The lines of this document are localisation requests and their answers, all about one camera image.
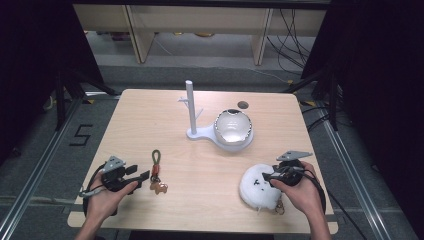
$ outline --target small brown object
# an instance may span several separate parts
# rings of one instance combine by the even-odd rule
[[[280,197],[280,199],[278,199],[277,202],[277,206],[275,207],[275,211],[279,214],[279,215],[283,215],[285,210],[284,210],[284,205],[283,205],[283,199]]]
[[[150,190],[155,190],[156,195],[160,192],[166,193],[168,191],[168,185],[163,182],[152,182],[150,184]]]

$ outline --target white vertical rod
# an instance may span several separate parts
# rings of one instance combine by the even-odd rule
[[[193,82],[190,80],[186,81],[187,100],[188,100],[188,113],[190,115],[190,127],[191,134],[197,134],[196,128],[196,111],[194,109],[194,97],[193,97]]]

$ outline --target white stand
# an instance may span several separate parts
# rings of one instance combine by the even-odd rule
[[[187,90],[187,99],[181,98],[178,101],[185,102],[188,107],[188,112],[190,115],[190,128],[187,130],[187,137],[190,140],[194,141],[194,140],[206,139],[215,143],[218,147],[229,152],[238,152],[240,150],[243,150],[247,146],[249,146],[249,144],[253,140],[253,129],[251,133],[249,134],[249,136],[247,137],[246,141],[243,142],[241,145],[225,145],[219,142],[218,139],[216,138],[215,131],[214,131],[214,124],[211,124],[208,127],[197,128],[196,119],[201,112],[196,116],[195,109],[194,109],[192,81],[189,81],[189,80],[186,81],[186,90]]]

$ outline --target white base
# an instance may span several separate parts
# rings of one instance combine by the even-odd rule
[[[253,140],[253,129],[250,132],[249,137],[247,137],[246,141],[243,142],[243,144],[241,145],[224,145],[221,142],[219,142],[218,139],[216,138],[213,124],[203,128],[196,128],[196,130],[197,130],[196,134],[192,134],[191,128],[187,130],[187,137],[190,140],[206,139],[206,140],[214,142],[218,147],[229,152],[241,151],[245,149],[247,146],[249,146],[249,144]]]

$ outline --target keychain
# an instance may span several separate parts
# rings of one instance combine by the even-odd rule
[[[277,206],[275,207],[275,211],[276,211],[279,215],[283,215],[283,214],[284,214],[284,212],[285,212],[284,205],[283,205],[282,195],[281,195],[281,197],[278,199]]]
[[[152,176],[150,177],[150,190],[155,190],[156,195],[160,192],[166,193],[168,191],[168,185],[161,182],[159,178],[159,171],[160,171],[160,151],[155,149],[152,152],[152,160],[153,160],[153,167],[152,167]]]

